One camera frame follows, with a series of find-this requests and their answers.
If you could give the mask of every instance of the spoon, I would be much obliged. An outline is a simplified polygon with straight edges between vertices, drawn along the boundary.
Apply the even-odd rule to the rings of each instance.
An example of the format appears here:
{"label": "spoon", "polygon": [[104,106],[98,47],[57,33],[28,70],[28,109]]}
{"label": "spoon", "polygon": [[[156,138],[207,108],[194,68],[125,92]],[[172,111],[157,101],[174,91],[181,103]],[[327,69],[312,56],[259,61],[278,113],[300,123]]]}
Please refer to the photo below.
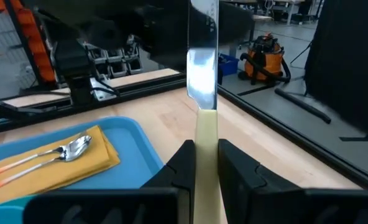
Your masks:
{"label": "spoon", "polygon": [[46,166],[48,164],[51,164],[53,162],[56,161],[62,161],[62,162],[71,162],[74,161],[75,159],[79,158],[88,148],[90,145],[90,141],[91,141],[91,136],[82,136],[72,142],[70,142],[69,144],[67,144],[66,146],[61,146],[61,148],[63,148],[62,153],[60,154],[59,157],[56,157],[54,159],[51,159],[49,161],[37,164],[29,169],[26,169],[16,175],[13,175],[11,177],[8,177],[2,181],[0,181],[0,187],[12,182],[13,180],[16,180],[20,177],[22,177],[23,175],[28,174],[29,172],[32,172],[38,168],[41,168],[43,166]]}
{"label": "spoon", "polygon": [[[81,138],[82,136],[85,136],[85,135],[87,135],[87,132],[86,131],[80,133],[79,134],[79,138]],[[35,155],[32,155],[32,156],[29,156],[29,157],[27,157],[25,159],[21,159],[20,161],[13,162],[12,164],[8,164],[8,165],[6,165],[4,167],[0,167],[0,174],[3,173],[4,171],[7,171],[9,169],[12,169],[12,168],[14,168],[16,166],[19,166],[21,164],[24,164],[24,163],[26,163],[28,161],[31,161],[32,159],[38,158],[40,156],[45,156],[45,155],[49,155],[49,154],[53,154],[53,153],[61,154],[61,153],[64,152],[64,150],[66,150],[68,148],[68,146],[70,144],[72,144],[75,141],[76,140],[68,143],[66,146],[60,146],[60,147],[58,147],[56,149],[52,149],[52,150],[49,150],[49,151],[46,151],[46,152],[41,152],[41,153],[38,153],[38,154],[35,154]]]}

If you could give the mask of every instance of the cloth napkin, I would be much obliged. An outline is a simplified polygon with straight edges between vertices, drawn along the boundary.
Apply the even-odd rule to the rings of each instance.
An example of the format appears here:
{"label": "cloth napkin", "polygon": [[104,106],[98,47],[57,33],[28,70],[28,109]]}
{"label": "cloth napkin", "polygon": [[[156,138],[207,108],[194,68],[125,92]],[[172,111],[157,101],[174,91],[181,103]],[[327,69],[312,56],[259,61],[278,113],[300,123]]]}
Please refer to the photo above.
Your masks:
{"label": "cloth napkin", "polygon": [[[48,190],[57,189],[70,185],[81,179],[107,170],[120,163],[118,153],[103,134],[99,126],[94,126],[87,130],[87,135],[92,137],[89,148],[77,160],[71,162],[54,162],[44,167],[41,167],[29,174],[8,183],[0,188],[0,203],[23,197],[31,194],[38,194]],[[27,151],[25,153],[8,157],[0,161],[0,167],[7,164],[17,162],[31,155],[55,149],[58,146],[63,146],[75,140],[79,134],[76,134],[67,139],[57,141],[46,146]],[[19,165],[15,168],[7,170],[0,174],[0,181],[26,170],[41,162],[49,161],[59,154],[51,154],[41,156]]]}

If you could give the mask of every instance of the blue bin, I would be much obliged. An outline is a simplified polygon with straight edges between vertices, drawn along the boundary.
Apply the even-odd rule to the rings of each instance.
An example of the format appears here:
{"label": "blue bin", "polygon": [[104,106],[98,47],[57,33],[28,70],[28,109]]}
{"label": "blue bin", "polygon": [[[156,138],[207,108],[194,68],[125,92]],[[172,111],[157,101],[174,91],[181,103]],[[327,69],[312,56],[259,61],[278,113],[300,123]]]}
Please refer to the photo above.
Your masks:
{"label": "blue bin", "polygon": [[220,54],[220,57],[227,60],[226,63],[219,64],[219,68],[223,71],[223,76],[236,74],[238,71],[239,59],[225,54]]}

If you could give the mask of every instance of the orange shop vacuum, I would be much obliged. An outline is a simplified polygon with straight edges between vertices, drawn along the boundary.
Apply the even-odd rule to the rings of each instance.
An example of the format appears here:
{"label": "orange shop vacuum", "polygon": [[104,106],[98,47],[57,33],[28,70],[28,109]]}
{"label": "orange shop vacuum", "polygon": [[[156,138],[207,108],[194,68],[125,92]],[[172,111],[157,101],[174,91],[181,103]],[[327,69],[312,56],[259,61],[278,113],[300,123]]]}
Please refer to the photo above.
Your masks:
{"label": "orange shop vacuum", "polygon": [[259,36],[248,53],[243,53],[240,57],[241,60],[246,59],[246,63],[245,71],[238,73],[238,78],[251,80],[252,85],[255,85],[256,81],[273,85],[276,82],[288,83],[291,74],[288,65],[283,59],[283,53],[283,47],[273,35],[265,34]]}

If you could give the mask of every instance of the knife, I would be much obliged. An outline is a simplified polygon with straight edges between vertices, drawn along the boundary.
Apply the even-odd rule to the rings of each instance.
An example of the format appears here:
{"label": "knife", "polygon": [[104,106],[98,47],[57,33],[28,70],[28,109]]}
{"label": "knife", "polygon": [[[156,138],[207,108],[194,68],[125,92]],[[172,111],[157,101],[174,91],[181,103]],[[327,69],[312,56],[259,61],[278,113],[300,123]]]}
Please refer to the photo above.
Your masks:
{"label": "knife", "polygon": [[190,0],[187,92],[199,106],[196,120],[194,224],[220,224],[218,179],[218,0]]}

